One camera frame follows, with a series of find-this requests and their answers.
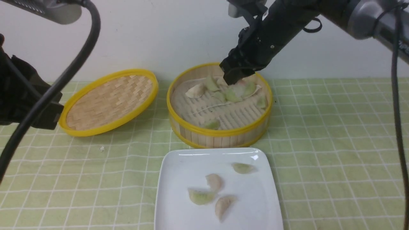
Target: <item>green dumpling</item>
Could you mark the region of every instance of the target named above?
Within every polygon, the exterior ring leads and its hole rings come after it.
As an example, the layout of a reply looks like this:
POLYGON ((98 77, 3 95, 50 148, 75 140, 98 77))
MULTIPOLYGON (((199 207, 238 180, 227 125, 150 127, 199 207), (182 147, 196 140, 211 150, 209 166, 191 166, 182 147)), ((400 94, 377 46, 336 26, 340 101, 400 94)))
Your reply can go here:
POLYGON ((237 96, 236 92, 231 87, 226 90, 225 95, 226 95, 226 99, 233 103, 243 100, 241 97, 237 96))
POLYGON ((234 163, 232 164, 234 171, 240 174, 248 174, 253 171, 254 166, 242 163, 234 163))
POLYGON ((222 92, 215 92, 213 97, 217 98, 217 100, 226 103, 226 96, 222 92))
POLYGON ((216 92, 220 90, 212 76, 206 77, 204 84, 209 91, 216 92))
POLYGON ((220 128, 220 121, 218 119, 210 120, 203 125, 203 128, 218 130, 220 128))
POLYGON ((267 107, 267 102, 265 101, 265 96, 264 96, 264 95, 262 95, 262 96, 257 100, 256 106, 257 106, 258 108, 266 108, 266 107, 267 107))
POLYGON ((190 200, 197 205, 205 205, 214 200, 214 192, 202 192, 194 189, 188 189, 190 200))
POLYGON ((257 89, 257 86, 254 82, 252 81, 247 82, 246 87, 244 89, 243 98, 253 95, 256 89, 257 89))

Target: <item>black mount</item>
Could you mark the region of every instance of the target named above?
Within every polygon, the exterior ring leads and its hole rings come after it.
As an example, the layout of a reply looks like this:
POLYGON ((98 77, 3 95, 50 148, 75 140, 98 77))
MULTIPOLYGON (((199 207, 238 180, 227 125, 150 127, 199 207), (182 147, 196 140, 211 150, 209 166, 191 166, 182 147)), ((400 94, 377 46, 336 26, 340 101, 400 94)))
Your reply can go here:
MULTIPOLYGON (((9 56, 2 49, 4 36, 0 34, 0 125, 19 123, 30 111, 32 106, 39 100, 51 86, 44 82, 38 75, 36 69, 29 63, 9 56), (15 75, 7 63, 11 63, 27 79, 37 93, 31 92, 21 80, 15 75)), ((59 93, 52 103, 50 103, 41 115, 32 124, 32 127, 39 129, 54 130, 64 109, 59 104, 62 93, 59 93)))

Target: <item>black cable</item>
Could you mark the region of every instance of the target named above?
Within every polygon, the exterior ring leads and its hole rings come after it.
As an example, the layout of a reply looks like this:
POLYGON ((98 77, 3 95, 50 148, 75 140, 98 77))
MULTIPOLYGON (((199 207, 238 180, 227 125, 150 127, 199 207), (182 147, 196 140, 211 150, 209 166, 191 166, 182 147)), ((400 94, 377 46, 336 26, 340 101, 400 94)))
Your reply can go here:
POLYGON ((74 77, 74 75, 85 63, 92 50, 94 49, 95 44, 97 43, 99 32, 101 30, 101 19, 95 5, 88 0, 68 0, 66 2, 70 4, 81 5, 89 10, 92 19, 90 34, 76 58, 56 80, 56 82, 45 92, 45 94, 39 99, 39 101, 33 106, 33 108, 28 112, 27 116, 17 126, 16 130, 11 135, 0 156, 0 184, 3 180, 4 174, 6 173, 6 169, 14 155, 14 152, 17 149, 17 146, 21 142, 27 130, 30 128, 31 124, 52 101, 55 95, 61 92, 61 90, 67 85, 67 83, 74 77))
POLYGON ((402 168, 403 185, 405 190, 405 218, 403 222, 403 229, 408 230, 409 228, 409 176, 408 169, 406 166, 405 149, 403 146, 402 138, 402 124, 400 119, 400 107, 399 107, 399 87, 398 87, 398 55, 399 55, 399 40, 400 34, 402 32, 402 17, 401 11, 402 7, 395 8, 395 38, 393 41, 392 49, 392 96, 393 96, 393 110, 395 115, 395 130, 396 130, 396 141, 398 144, 398 152, 400 159, 400 166, 402 168))
POLYGON ((385 16, 385 14, 387 14, 387 13, 389 13, 389 12, 391 12, 392 10, 395 10, 395 9, 406 9, 406 8, 409 6, 409 2, 398 2, 398 1, 396 1, 396 2, 397 2, 397 4, 396 4, 394 7, 392 7, 392 8, 390 8, 390 9, 388 9, 388 10, 382 12, 382 13, 378 16, 378 18, 375 20, 375 23, 373 24, 372 31, 375 31, 376 26, 378 25, 379 20, 380 20, 383 16, 385 16))

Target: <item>white wall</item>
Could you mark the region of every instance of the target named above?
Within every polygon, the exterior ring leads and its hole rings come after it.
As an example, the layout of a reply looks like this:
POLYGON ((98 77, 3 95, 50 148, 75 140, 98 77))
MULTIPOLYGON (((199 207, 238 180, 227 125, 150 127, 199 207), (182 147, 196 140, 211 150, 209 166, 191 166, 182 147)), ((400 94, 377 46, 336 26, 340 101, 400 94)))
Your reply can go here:
MULTIPOLYGON (((76 75, 91 81, 128 69, 152 70, 174 79, 194 65, 222 61, 237 44, 243 18, 227 15, 226 0, 94 0, 102 20, 100 39, 76 75)), ((317 34, 301 32, 262 72, 266 78, 388 77, 391 52, 370 39, 356 41, 323 20, 317 34)), ((55 80, 76 56, 90 28, 90 15, 61 26, 0 2, 4 49, 55 80)), ((409 67, 400 63, 400 74, 409 67)))

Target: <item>yellow rim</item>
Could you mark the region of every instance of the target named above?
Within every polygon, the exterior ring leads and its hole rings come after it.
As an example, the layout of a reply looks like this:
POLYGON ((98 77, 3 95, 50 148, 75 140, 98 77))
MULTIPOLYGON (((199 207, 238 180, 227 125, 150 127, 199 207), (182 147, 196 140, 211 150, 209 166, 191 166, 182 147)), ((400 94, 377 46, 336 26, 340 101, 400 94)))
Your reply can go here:
POLYGON ((101 133, 105 133, 108 132, 110 130, 113 130, 115 128, 118 128, 119 126, 127 123, 128 121, 132 120, 133 118, 135 118, 136 116, 138 116, 140 113, 142 113, 150 104, 152 104, 153 100, 155 99, 157 92, 159 90, 159 86, 156 80, 156 77, 154 75, 154 73, 152 73, 151 71, 148 70, 141 70, 141 69, 130 69, 130 70, 123 70, 120 72, 116 72, 116 73, 112 73, 108 76, 102 77, 92 83, 90 83, 89 85, 87 85, 86 87, 84 87, 83 89, 81 89, 79 92, 77 92, 76 94, 74 94, 74 96, 72 96, 67 103, 64 106, 64 110, 61 114, 61 118, 59 120, 59 124, 61 126, 61 128, 68 133, 69 135, 75 136, 75 137, 87 137, 87 136, 92 136, 92 135, 97 135, 97 134, 101 134, 101 133), (72 106, 81 98, 83 97, 85 94, 87 94, 88 92, 90 92, 92 89, 112 80, 115 78, 119 78, 119 77, 125 77, 125 76, 129 76, 129 75, 141 75, 141 76, 145 76, 147 78, 149 78, 152 81, 153 84, 153 88, 152 88, 152 92, 149 95, 149 97, 147 98, 147 100, 142 103, 142 105, 138 108, 136 108, 134 111, 128 113, 127 115, 123 116, 122 118, 111 122, 109 124, 106 124, 104 126, 95 128, 95 129, 89 129, 89 130, 82 130, 82 131, 78 131, 78 130, 74 130, 71 129, 70 127, 68 127, 67 125, 67 115, 68 115, 68 111, 72 108, 72 106))
MULTIPOLYGON (((255 126, 258 126, 259 124, 261 124, 261 123, 264 121, 264 119, 265 119, 267 116, 270 115, 271 107, 272 107, 272 104, 273 104, 273 103, 272 103, 272 102, 273 102, 273 93, 272 93, 272 91, 271 91, 271 88, 268 87, 268 91, 269 91, 269 93, 270 93, 270 103, 268 104, 267 109, 265 110, 264 114, 263 114, 260 118, 258 118, 255 122, 253 122, 253 123, 251 123, 251 124, 249 124, 249 125, 247 125, 247 126, 244 126, 244 127, 238 128, 238 129, 230 129, 230 130, 211 130, 211 129, 204 129, 204 128, 200 128, 200 127, 194 126, 194 125, 188 123, 187 121, 183 120, 181 117, 179 117, 179 115, 176 114, 176 112, 173 110, 172 105, 171 105, 170 95, 171 95, 171 89, 173 88, 173 85, 175 84, 175 82, 177 82, 177 80, 178 80, 181 76, 183 76, 183 75, 186 74, 187 72, 192 71, 192 70, 194 70, 194 69, 196 69, 196 68, 200 68, 200 67, 204 67, 204 66, 209 66, 209 65, 219 65, 219 63, 213 62, 213 63, 202 64, 202 65, 198 65, 198 66, 192 67, 192 68, 190 68, 190 69, 184 71, 182 74, 180 74, 180 75, 172 82, 171 86, 170 86, 169 89, 168 89, 168 93, 167 93, 167 96, 166 96, 166 105, 167 105, 167 107, 168 107, 169 114, 170 114, 170 115, 173 117, 173 119, 175 119, 175 121, 176 121, 177 123, 179 123, 183 128, 185 128, 185 129, 187 129, 187 130, 190 130, 190 131, 192 131, 192 132, 195 132, 195 133, 197 133, 197 134, 201 134, 201 135, 207 135, 207 136, 212 136, 212 137, 228 137, 228 136, 240 135, 240 134, 242 134, 242 133, 246 133, 246 132, 248 132, 248 131, 254 129, 255 126)), ((263 81, 263 83, 264 83, 266 86, 268 86, 268 83, 266 82, 266 80, 264 80, 264 78, 263 78, 260 74, 256 73, 256 76, 258 76, 258 77, 263 81)))
MULTIPOLYGON (((195 149, 211 149, 211 148, 207 148, 207 147, 205 147, 205 146, 201 146, 201 145, 198 145, 198 144, 196 144, 196 143, 193 143, 193 142, 191 142, 190 140, 188 140, 188 139, 182 137, 178 132, 176 132, 176 129, 175 129, 175 127, 174 127, 174 125, 173 125, 172 123, 171 123, 171 127, 172 127, 173 132, 176 134, 176 136, 177 136, 181 141, 183 141, 183 142, 185 142, 187 145, 189 145, 190 147, 193 147, 193 148, 195 148, 195 149)), ((268 128, 268 125, 266 126, 266 128, 263 129, 263 131, 261 132, 261 134, 258 135, 254 140, 252 140, 252 141, 250 141, 250 142, 248 142, 248 143, 244 143, 244 144, 241 144, 241 145, 238 145, 238 146, 232 146, 232 147, 229 147, 229 148, 249 147, 250 145, 255 144, 255 143, 264 135, 264 133, 267 131, 267 128, 268 128)))

